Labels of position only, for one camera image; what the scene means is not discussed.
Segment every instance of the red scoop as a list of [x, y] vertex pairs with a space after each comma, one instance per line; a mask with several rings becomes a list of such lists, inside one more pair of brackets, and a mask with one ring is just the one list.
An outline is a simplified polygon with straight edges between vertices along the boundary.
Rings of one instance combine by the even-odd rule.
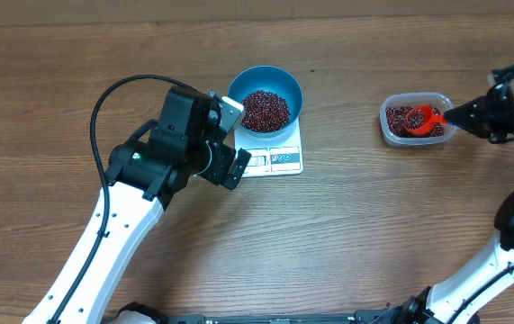
[[[410, 125], [408, 124], [409, 118], [412, 116], [412, 114], [418, 113], [418, 112], [421, 112], [423, 114], [423, 117], [425, 120], [420, 127], [411, 128]], [[409, 133], [411, 133], [413, 135], [417, 135], [417, 136], [425, 135], [426, 133], [430, 132], [437, 123], [446, 124], [446, 123], [448, 123], [448, 121], [446, 121], [446, 119], [445, 119], [445, 117], [443, 117], [443, 115], [435, 114], [435, 112], [433, 112], [433, 107], [431, 107], [428, 104], [423, 104], [423, 105], [412, 108], [410, 110], [410, 112], [407, 113], [407, 115], [404, 118], [404, 128]]]

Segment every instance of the wood surface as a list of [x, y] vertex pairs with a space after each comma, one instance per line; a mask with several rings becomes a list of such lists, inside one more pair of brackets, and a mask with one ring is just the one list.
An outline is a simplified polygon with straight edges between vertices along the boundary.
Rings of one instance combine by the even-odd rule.
[[[400, 304], [447, 279], [490, 237], [514, 190], [514, 144], [459, 131], [391, 148], [389, 96], [483, 95], [514, 63], [514, 14], [0, 28], [0, 323], [20, 323], [56, 279], [97, 200], [88, 126], [113, 82], [156, 73], [225, 94], [242, 70], [292, 73], [304, 91], [304, 173], [192, 179], [137, 250], [108, 314], [342, 313]], [[104, 103], [111, 149], [158, 117], [168, 85], [127, 84]], [[481, 312], [514, 323], [514, 286]]]
[[514, 14], [514, 0], [0, 0], [0, 26]]

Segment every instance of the kitchen scale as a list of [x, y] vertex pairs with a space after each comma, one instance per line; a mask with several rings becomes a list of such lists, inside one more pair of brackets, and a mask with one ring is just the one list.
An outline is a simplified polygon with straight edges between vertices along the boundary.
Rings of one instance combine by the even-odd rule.
[[235, 149], [245, 149], [251, 158], [243, 177], [288, 176], [302, 173], [300, 121], [272, 138], [262, 139], [248, 134], [242, 127], [235, 130]]

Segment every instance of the pile of beans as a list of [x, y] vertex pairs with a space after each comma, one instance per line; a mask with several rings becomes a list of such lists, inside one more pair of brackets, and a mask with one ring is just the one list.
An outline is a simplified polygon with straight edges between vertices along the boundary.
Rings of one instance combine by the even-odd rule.
[[[437, 123], [433, 129], [425, 135], [413, 135], [404, 128], [404, 118], [410, 112], [413, 107], [400, 106], [400, 107], [386, 107], [386, 121], [389, 124], [389, 130], [391, 133], [402, 138], [426, 138], [426, 137], [438, 137], [445, 135], [445, 128], [443, 125]], [[437, 107], [433, 106], [433, 112], [440, 114]], [[415, 112], [409, 116], [407, 120], [407, 126], [411, 129], [416, 129], [422, 126], [425, 121], [425, 116], [422, 112]]]
[[258, 90], [242, 100], [247, 114], [242, 125], [251, 131], [279, 131], [289, 123], [289, 105], [277, 94]]

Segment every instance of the bowl of beans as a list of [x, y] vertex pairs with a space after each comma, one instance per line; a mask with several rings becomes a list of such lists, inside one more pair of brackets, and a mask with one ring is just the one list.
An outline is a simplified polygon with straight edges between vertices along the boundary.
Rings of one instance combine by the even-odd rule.
[[[453, 109], [451, 101], [439, 93], [395, 94], [384, 101], [381, 106], [380, 120], [384, 141], [394, 147], [417, 147], [438, 144], [450, 140], [455, 135], [456, 127], [450, 124], [436, 124], [424, 135], [413, 135], [405, 129], [405, 117], [416, 106], [427, 104], [434, 114], [442, 114]], [[410, 116], [408, 124], [419, 127], [419, 116]]]
[[279, 67], [252, 67], [230, 84], [228, 97], [247, 111], [240, 129], [249, 135], [273, 138], [299, 118], [304, 99], [296, 79]]

